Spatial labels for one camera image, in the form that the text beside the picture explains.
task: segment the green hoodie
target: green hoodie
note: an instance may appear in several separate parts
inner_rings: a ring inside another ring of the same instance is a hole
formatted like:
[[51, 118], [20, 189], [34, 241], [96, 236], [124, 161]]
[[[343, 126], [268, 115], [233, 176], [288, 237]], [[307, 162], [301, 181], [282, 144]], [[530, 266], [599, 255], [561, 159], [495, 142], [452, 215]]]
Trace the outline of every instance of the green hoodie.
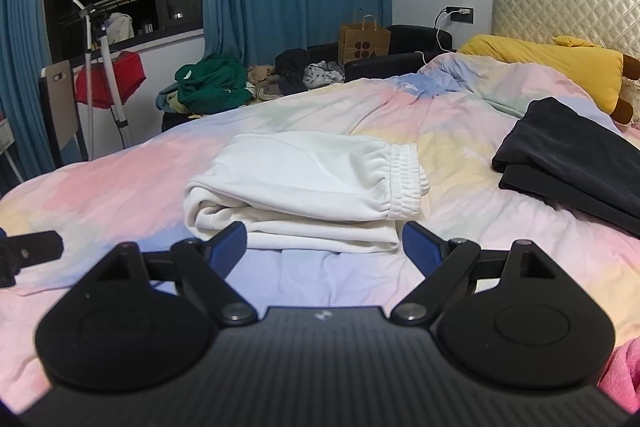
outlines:
[[251, 99], [246, 68], [230, 55], [212, 54], [175, 72], [178, 101], [193, 114], [216, 114]]

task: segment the metal screw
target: metal screw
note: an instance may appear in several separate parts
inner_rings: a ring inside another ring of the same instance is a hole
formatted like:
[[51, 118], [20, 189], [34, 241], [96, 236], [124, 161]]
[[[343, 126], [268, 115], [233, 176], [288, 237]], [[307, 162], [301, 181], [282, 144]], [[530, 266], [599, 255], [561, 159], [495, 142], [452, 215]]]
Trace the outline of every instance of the metal screw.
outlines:
[[419, 321], [427, 316], [427, 308], [417, 302], [405, 302], [400, 304], [394, 313], [404, 321]]
[[222, 316], [230, 321], [244, 321], [253, 314], [254, 311], [251, 309], [251, 306], [242, 302], [227, 304], [222, 308]]

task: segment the tie-dye duvet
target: tie-dye duvet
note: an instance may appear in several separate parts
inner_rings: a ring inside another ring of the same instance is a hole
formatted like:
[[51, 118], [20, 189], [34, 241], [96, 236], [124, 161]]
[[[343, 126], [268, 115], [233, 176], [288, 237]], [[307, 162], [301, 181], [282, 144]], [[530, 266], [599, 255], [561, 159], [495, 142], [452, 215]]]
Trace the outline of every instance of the tie-dye duvet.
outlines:
[[[580, 87], [550, 68], [448, 54], [418, 74], [242, 107], [22, 184], [0, 201], [0, 227], [10, 235], [57, 230], [65, 253], [23, 270], [14, 288], [0, 292], [0, 397], [21, 410], [46, 391], [33, 348], [46, 310], [116, 243], [163, 250], [188, 237], [182, 223], [187, 181], [206, 171], [232, 136], [257, 130], [416, 142], [431, 182], [422, 204], [425, 226], [485, 248], [534, 240], [607, 311], [617, 344], [640, 335], [640, 241], [581, 212], [498, 189], [492, 156], [529, 102], [546, 96], [607, 124]], [[639, 144], [640, 135], [630, 132], [625, 137]], [[388, 312], [421, 279], [402, 252], [295, 250], [249, 251], [228, 277], [261, 312], [269, 305], [381, 305]]]

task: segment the white sweatpants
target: white sweatpants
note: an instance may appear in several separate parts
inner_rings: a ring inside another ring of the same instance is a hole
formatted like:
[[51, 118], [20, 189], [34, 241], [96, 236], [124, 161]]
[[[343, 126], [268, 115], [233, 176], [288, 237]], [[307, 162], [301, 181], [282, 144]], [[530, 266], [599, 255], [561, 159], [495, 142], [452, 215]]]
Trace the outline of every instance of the white sweatpants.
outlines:
[[399, 246], [429, 191], [415, 144], [292, 131], [241, 134], [186, 188], [185, 224], [210, 239], [234, 221], [250, 248], [350, 253]]

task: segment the paper shopping bag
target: paper shopping bag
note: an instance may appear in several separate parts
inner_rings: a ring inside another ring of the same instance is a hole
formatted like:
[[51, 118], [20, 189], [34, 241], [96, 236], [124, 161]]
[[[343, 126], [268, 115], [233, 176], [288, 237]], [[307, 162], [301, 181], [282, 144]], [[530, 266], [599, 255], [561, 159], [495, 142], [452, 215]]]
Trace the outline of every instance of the paper shopping bag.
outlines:
[[362, 22], [343, 24], [338, 39], [338, 62], [344, 66], [352, 60], [387, 55], [390, 40], [391, 32], [379, 26], [373, 15], [365, 15]]

